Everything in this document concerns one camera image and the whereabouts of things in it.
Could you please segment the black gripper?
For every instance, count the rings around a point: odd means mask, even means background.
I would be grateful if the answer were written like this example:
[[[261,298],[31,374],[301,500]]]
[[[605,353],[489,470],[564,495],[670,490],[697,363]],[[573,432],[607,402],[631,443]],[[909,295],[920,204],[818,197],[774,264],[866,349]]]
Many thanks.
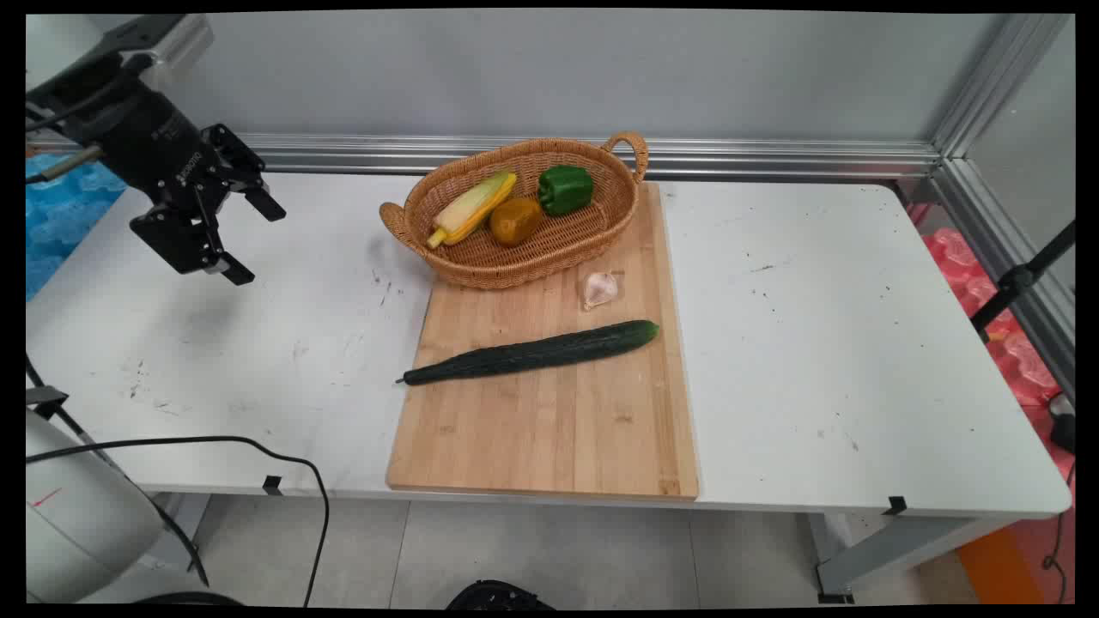
[[[236,286],[255,275],[224,249],[217,209],[227,191],[245,196],[267,221],[286,216],[262,172],[264,161],[225,124],[198,129],[164,93],[129,86],[90,113],[90,142],[106,167],[154,207],[130,230],[174,271],[204,271]]]

